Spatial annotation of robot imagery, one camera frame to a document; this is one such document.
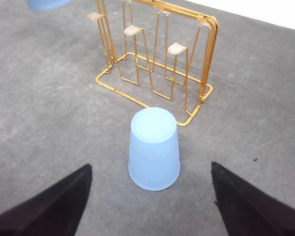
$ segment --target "blue cup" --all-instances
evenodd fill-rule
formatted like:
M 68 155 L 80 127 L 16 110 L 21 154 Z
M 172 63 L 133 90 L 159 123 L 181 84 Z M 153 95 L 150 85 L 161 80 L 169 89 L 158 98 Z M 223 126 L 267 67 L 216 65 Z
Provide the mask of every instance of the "blue cup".
M 180 160 L 175 117 L 159 107 L 145 108 L 131 121 L 128 170 L 141 188 L 158 191 L 179 176 Z
M 26 0 L 28 6 L 33 11 L 48 11 L 61 7 L 72 0 Z

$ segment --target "gold metal rack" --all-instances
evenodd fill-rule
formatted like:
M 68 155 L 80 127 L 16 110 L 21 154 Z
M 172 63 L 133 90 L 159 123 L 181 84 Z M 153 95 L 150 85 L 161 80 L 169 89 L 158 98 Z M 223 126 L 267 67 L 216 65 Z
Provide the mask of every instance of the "gold metal rack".
M 130 20 L 131 20 L 131 26 L 126 28 L 126 23 L 125 23 L 125 15 L 126 15 L 126 10 L 125 10 L 125 2 L 128 1 L 129 5 L 129 14 L 130 14 Z M 154 50 L 153 50 L 153 59 L 149 59 L 148 58 L 148 50 L 147 50 L 147 40 L 146 40 L 146 33 L 144 31 L 143 28 L 137 27 L 134 25 L 134 19 L 133 19 L 133 14 L 132 14 L 132 2 L 138 2 L 138 3 L 142 3 L 145 4 L 147 6 L 151 6 L 154 8 L 158 8 L 158 12 L 157 12 L 157 21 L 156 21 L 156 30 L 155 30 L 155 42 L 154 42 Z M 97 13 L 93 12 L 91 14 L 88 15 L 88 18 L 91 20 L 96 20 L 98 23 L 98 28 L 99 28 L 99 33 L 100 33 L 100 37 L 101 37 L 101 42 L 102 42 L 102 47 L 104 50 L 104 56 L 105 56 L 105 62 L 106 62 L 106 68 L 96 76 L 95 81 L 136 102 L 137 104 L 143 106 L 143 107 L 149 107 L 149 105 L 147 105 L 145 102 L 140 101 L 139 99 L 136 99 L 114 87 L 112 87 L 111 85 L 101 81 L 101 77 L 104 74 L 109 74 L 110 73 L 110 69 L 113 67 L 114 64 L 117 65 L 118 68 L 118 73 L 119 76 L 122 80 L 125 80 L 127 82 L 130 82 L 132 84 L 138 85 L 140 80 L 139 80 L 139 68 L 144 69 L 146 71 L 148 71 L 149 73 L 149 80 L 150 80 L 150 87 L 151 87 L 151 91 L 157 95 L 160 95 L 168 100 L 171 100 L 173 97 L 173 89 L 174 89 L 174 84 L 178 84 L 180 86 L 184 86 L 185 88 L 185 112 L 189 115 L 188 119 L 184 122 L 180 122 L 177 121 L 177 124 L 180 126 L 186 126 L 187 124 L 190 123 L 190 121 L 192 120 L 192 118 L 195 116 L 195 114 L 198 112 L 198 110 L 201 108 L 202 103 L 208 98 L 208 96 L 212 93 L 213 91 L 213 87 L 207 83 L 207 78 L 208 78 L 208 74 L 209 74 L 209 68 L 210 68 L 210 64 L 211 64 L 211 59 L 212 59 L 212 54 L 213 54 L 213 49 L 214 49 L 214 44 L 216 41 L 216 36 L 217 36 L 217 31 L 218 31 L 218 23 L 215 17 L 213 16 L 209 16 L 206 15 L 204 13 L 201 12 L 197 12 L 197 11 L 193 11 L 193 10 L 189 10 L 180 6 L 176 6 L 170 3 L 166 3 L 160 0 L 122 0 L 122 12 L 123 12 L 123 27 L 124 27 L 124 50 L 125 53 L 121 56 L 121 57 L 117 57 L 116 54 L 116 50 L 113 44 L 113 39 L 111 36 L 111 31 L 110 31 L 110 27 L 109 27 L 109 23 L 108 23 L 108 18 L 107 18 L 107 12 L 106 12 L 106 8 L 105 8 L 105 3 L 104 0 L 96 0 L 96 6 L 97 6 Z M 158 25 L 159 25 L 159 17 L 161 13 L 165 13 L 166 14 L 166 30 L 165 30 L 165 64 L 159 63 L 155 60 L 155 53 L 156 53 L 156 48 L 157 48 L 157 36 L 158 36 Z M 195 41 L 193 44 L 193 48 L 191 51 L 191 56 L 190 58 L 188 57 L 188 51 L 189 49 L 179 43 L 174 43 L 173 45 L 171 45 L 170 47 L 168 47 L 167 44 L 167 35 L 168 35 L 168 21 L 169 21 L 169 15 L 173 13 L 173 14 L 177 14 L 180 16 L 184 16 L 187 17 L 189 19 L 193 19 L 193 20 L 197 20 L 199 21 L 199 26 L 197 28 L 197 32 L 196 32 L 196 37 L 195 37 Z M 199 39 L 199 35 L 200 35 L 200 31 L 202 26 L 208 26 L 208 36 L 206 39 L 206 49 L 205 49 L 205 54 L 204 54 L 204 60 L 203 60 L 203 66 L 202 66 L 202 74 L 201 74 L 201 79 L 197 79 L 195 77 L 192 77 L 189 75 L 189 70 L 191 68 L 192 62 L 193 62 L 193 58 L 195 55 L 195 49 L 196 49 L 196 45 Z M 142 56 L 139 55 L 137 53 L 137 34 L 139 32 L 142 32 L 142 36 L 143 36 L 143 40 L 144 40 L 144 48 L 145 48 L 145 53 L 146 56 Z M 133 37 L 133 43 L 134 43 L 134 52 L 129 52 L 127 50 L 127 37 Z M 185 72 L 180 72 L 178 70 L 176 70 L 176 63 L 177 63 L 177 56 L 186 51 L 186 70 Z M 175 56 L 175 60 L 174 60 L 174 67 L 171 68 L 167 65 L 167 53 L 170 53 L 172 55 Z M 133 81 L 132 79 L 127 79 L 125 77 L 122 76 L 122 72 L 120 69 L 120 65 L 119 62 L 122 59 L 127 59 L 128 55 L 133 55 L 135 57 L 135 66 L 136 66 L 136 75 L 137 75 L 137 80 Z M 147 67 L 144 67 L 142 65 L 139 65 L 138 63 L 138 59 L 143 59 L 147 62 Z M 164 74 L 165 74 L 165 79 L 171 81 L 172 86 L 171 86 L 171 95 L 170 96 L 166 96 L 158 91 L 156 91 L 154 89 L 154 85 L 153 85 L 153 79 L 152 79 L 152 73 L 154 72 L 154 66 L 160 66 L 164 69 Z M 168 77 L 167 76 L 167 72 L 171 71 L 172 72 L 172 76 Z M 183 76 L 184 82 L 180 83 L 178 81 L 175 80 L 175 75 L 181 75 Z M 188 97 L 188 81 L 192 80 L 195 81 L 197 83 L 200 84 L 200 88 L 199 88 L 199 98 L 198 98 L 198 104 L 196 106 L 196 108 L 193 111 L 189 111 L 187 109 L 187 97 Z

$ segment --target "white wall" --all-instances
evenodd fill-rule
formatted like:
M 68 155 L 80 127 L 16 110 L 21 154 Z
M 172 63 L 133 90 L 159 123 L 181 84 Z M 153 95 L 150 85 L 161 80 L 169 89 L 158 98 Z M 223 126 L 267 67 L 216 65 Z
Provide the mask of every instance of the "white wall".
M 295 0 L 188 0 L 295 30 Z

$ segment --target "upside-down cup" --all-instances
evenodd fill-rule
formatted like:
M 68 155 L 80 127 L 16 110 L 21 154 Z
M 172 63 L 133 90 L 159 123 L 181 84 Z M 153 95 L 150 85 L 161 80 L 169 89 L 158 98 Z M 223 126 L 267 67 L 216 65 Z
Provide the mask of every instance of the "upside-down cup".
M 158 191 L 179 176 L 180 160 L 175 117 L 159 107 L 145 108 L 131 121 L 128 170 L 141 188 Z

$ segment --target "gray floor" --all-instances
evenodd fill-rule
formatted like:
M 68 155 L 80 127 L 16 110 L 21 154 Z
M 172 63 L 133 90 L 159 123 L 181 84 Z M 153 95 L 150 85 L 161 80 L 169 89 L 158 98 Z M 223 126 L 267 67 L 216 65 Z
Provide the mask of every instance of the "gray floor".
M 178 128 L 178 180 L 149 192 L 127 172 L 130 121 L 142 107 L 93 80 L 104 67 L 96 25 L 86 19 L 94 1 L 36 14 L 25 1 L 0 0 L 0 213 L 86 163 L 93 183 L 77 236 L 227 235 L 214 204 L 211 161 L 295 207 L 295 30 L 171 2 L 218 19 L 209 75 L 214 92 Z M 121 55 L 120 1 L 106 3 Z M 155 13 L 136 18 L 149 40 Z M 173 17 L 172 25 L 179 23 Z M 190 44 L 192 25 L 177 29 L 170 39 Z M 180 114 L 175 106 L 171 111 Z

